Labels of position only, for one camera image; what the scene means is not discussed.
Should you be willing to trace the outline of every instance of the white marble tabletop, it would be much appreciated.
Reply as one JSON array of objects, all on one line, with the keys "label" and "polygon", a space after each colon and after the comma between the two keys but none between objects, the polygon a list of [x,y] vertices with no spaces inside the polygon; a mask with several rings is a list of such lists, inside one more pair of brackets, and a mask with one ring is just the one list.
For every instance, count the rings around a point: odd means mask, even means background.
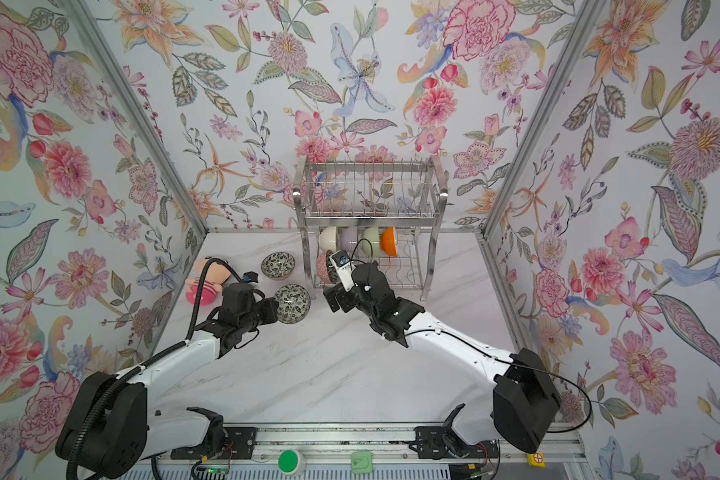
[{"label": "white marble tabletop", "polygon": [[[427,241],[423,235],[422,263]],[[453,328],[514,351],[474,234],[441,234],[438,244],[429,299],[396,293]],[[210,234],[200,256],[224,258],[243,274],[260,272],[263,258],[276,251],[295,256],[296,269],[285,281],[261,275],[260,289],[272,296],[287,283],[305,285],[297,234]],[[202,307],[198,322],[219,303],[220,296]],[[191,311],[183,298],[177,303],[159,350],[184,337]],[[254,342],[183,379],[156,406],[201,406],[226,422],[435,422],[483,394],[438,360],[383,340],[368,323],[357,310],[331,312],[318,291],[303,321],[263,326]]]}]

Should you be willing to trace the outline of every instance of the metal corner post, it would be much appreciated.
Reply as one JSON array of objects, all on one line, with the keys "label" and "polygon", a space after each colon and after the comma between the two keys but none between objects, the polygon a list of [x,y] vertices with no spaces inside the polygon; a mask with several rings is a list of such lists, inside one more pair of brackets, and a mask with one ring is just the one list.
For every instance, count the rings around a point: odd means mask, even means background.
[{"label": "metal corner post", "polygon": [[163,146],[163,141],[147,119],[134,90],[131,88],[128,79],[125,78],[120,63],[117,62],[109,45],[106,43],[104,34],[99,29],[99,25],[96,24],[96,20],[85,4],[85,0],[63,0],[60,5],[67,12],[70,23],[77,28],[77,33],[89,49],[90,56],[98,64],[106,80],[110,82],[110,86],[125,108],[128,118],[133,121],[136,135],[146,144],[151,157],[160,169],[163,180],[173,190],[184,216],[189,221],[189,224],[200,232],[201,237],[204,238],[208,233],[208,226],[200,216],[199,211],[197,211],[195,202],[189,196],[189,192],[181,183],[176,169],[173,168],[173,162],[170,160],[168,151]]},{"label": "metal corner post", "polygon": [[605,3],[603,0],[585,0],[581,10],[578,11],[578,16],[573,23],[570,36],[562,48],[562,53],[560,53],[556,73],[553,75],[552,81],[548,84],[544,95],[541,97],[536,113],[530,120],[528,131],[520,142],[516,159],[512,163],[512,167],[509,168],[507,180],[501,187],[499,197],[493,203],[487,220],[483,224],[483,238],[488,238],[493,229],[499,224],[504,210],[507,209],[509,199],[511,199],[513,195],[519,177],[530,161],[530,154],[536,147],[537,141],[552,114],[552,110],[554,110],[557,104],[557,100],[562,97],[562,90],[565,88],[565,84],[576,66],[584,44],[594,28],[596,19]]}]

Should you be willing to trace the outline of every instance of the floral wallpaper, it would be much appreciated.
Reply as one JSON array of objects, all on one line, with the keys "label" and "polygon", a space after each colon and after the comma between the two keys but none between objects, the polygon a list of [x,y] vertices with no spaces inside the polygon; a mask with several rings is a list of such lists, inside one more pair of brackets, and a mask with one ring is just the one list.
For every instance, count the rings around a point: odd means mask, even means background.
[{"label": "floral wallpaper", "polygon": [[719,480],[720,0],[608,0],[489,240],[596,474]]},{"label": "floral wallpaper", "polygon": [[80,383],[150,353],[202,234],[56,2],[0,2],[0,480],[60,478]]},{"label": "floral wallpaper", "polygon": [[[576,0],[90,8],[211,228],[295,227],[299,158],[384,164],[432,154],[454,192],[445,226],[477,227],[555,72]],[[315,201],[358,204],[343,179],[315,178]]]}]

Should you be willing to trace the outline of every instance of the green lid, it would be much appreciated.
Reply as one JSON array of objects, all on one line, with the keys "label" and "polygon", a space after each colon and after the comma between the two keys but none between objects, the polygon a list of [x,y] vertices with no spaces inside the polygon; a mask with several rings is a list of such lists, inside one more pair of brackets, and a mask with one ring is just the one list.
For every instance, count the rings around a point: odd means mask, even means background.
[{"label": "green lid", "polygon": [[296,470],[298,466],[298,456],[293,450],[285,450],[277,461],[277,466],[280,467],[283,473],[290,473]]}]

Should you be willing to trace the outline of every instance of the dish rack shelf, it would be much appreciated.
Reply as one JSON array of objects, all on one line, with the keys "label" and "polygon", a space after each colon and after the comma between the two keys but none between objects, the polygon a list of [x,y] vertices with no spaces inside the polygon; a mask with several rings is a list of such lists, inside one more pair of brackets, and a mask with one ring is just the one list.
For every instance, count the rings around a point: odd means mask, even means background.
[{"label": "dish rack shelf", "polygon": [[[369,226],[394,226],[398,256],[381,256],[375,260],[392,288],[422,290],[421,300],[426,300],[447,198],[445,172],[436,155],[377,164],[350,161],[315,164],[300,160],[293,202],[307,284],[314,288],[328,286],[312,270],[315,260],[310,251],[310,234],[316,237],[320,228],[327,226],[357,226],[360,231]],[[426,275],[422,275],[418,254],[422,227],[431,228]],[[358,257],[369,260],[364,254]],[[309,293],[316,298],[313,289]]]}]

